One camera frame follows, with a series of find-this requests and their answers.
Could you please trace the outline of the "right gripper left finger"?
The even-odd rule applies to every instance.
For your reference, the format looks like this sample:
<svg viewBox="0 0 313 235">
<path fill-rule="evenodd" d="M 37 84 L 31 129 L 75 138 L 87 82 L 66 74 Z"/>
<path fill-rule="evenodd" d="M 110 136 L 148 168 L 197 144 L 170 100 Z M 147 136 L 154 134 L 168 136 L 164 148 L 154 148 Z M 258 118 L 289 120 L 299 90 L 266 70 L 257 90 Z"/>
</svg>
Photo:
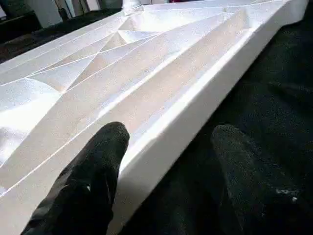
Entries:
<svg viewBox="0 0 313 235">
<path fill-rule="evenodd" d="M 129 139 L 123 123 L 104 125 L 62 170 L 22 234 L 106 234 Z"/>
</svg>

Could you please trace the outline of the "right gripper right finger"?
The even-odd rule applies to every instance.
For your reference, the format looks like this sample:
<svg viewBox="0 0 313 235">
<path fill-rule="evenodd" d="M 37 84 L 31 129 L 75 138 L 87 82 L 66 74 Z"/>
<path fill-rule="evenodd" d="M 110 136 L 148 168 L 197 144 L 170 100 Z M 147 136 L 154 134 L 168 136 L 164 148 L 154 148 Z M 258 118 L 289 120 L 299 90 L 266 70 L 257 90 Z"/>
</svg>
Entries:
<svg viewBox="0 0 313 235">
<path fill-rule="evenodd" d="M 240 129 L 218 125 L 211 144 L 239 235 L 311 235 L 313 208 L 303 189 Z"/>
</svg>

